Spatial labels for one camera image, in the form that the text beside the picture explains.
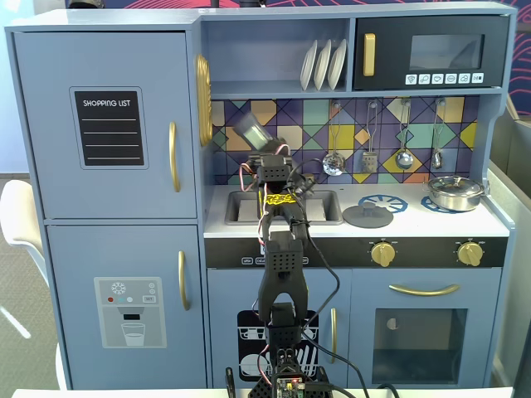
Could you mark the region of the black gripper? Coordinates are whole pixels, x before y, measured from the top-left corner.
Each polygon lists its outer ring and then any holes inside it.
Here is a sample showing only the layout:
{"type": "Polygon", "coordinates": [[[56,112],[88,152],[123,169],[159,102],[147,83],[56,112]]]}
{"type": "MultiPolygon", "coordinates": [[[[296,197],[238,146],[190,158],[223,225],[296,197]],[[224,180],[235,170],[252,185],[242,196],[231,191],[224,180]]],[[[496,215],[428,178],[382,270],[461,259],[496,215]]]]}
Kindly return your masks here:
{"type": "Polygon", "coordinates": [[[283,138],[276,138],[264,144],[258,153],[252,153],[247,164],[250,167],[274,167],[291,164],[289,144],[283,138]]]}

